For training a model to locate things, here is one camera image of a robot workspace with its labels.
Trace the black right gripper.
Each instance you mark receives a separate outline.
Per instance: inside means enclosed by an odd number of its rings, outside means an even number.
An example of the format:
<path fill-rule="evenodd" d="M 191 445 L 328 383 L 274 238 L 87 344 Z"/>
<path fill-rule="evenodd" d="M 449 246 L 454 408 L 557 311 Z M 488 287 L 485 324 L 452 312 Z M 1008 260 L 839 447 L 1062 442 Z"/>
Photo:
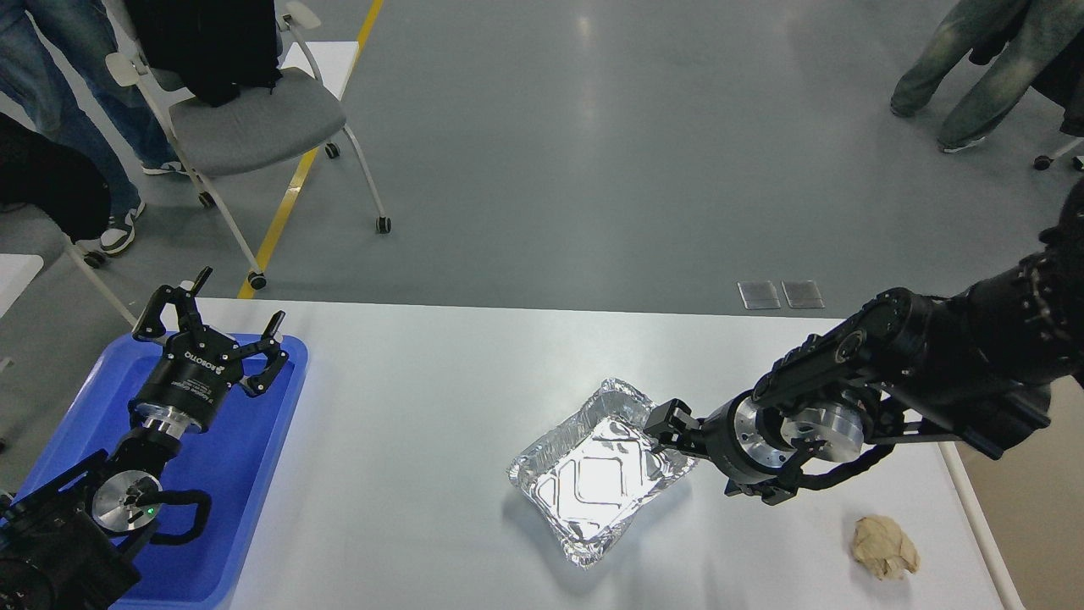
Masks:
<path fill-rule="evenodd" d="M 758 408 L 751 391 L 743 391 L 708 417 L 697 419 L 681 399 L 651 408 L 644 424 L 653 454 L 672 449 L 681 454 L 705 454 L 727 476 L 727 496 L 796 496 L 797 486 L 779 481 L 793 449 L 774 447 L 756 424 Z"/>

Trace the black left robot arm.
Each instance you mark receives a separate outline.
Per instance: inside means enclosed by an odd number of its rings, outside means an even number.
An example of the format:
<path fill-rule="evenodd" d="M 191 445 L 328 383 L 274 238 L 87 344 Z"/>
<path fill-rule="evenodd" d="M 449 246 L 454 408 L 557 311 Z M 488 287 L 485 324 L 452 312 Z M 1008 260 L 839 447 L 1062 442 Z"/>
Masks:
<path fill-rule="evenodd" d="M 159 286 L 133 324 L 132 339 L 162 355 L 127 404 L 130 430 L 111 452 L 79 460 L 3 510 L 4 609 L 106 609 L 136 587 L 136 556 L 150 545 L 201 537 L 212 495 L 166 489 L 163 475 L 185 434 L 212 428 L 233 389 L 260 397 L 288 363 L 283 310 L 255 341 L 206 324 L 190 288 Z"/>

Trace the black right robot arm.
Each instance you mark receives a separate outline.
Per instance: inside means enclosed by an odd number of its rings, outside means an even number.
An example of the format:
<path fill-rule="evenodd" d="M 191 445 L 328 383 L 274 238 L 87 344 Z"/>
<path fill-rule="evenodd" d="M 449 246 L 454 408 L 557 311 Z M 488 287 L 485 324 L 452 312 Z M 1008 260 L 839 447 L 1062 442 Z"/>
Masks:
<path fill-rule="evenodd" d="M 644 432 L 767 505 L 841 484 L 899 444 L 963 441 L 999 459 L 1049 426 L 1051 382 L 1081 379 L 1081 185 L 1040 241 L 955 297 L 880 293 L 710 416 L 672 399 Z"/>

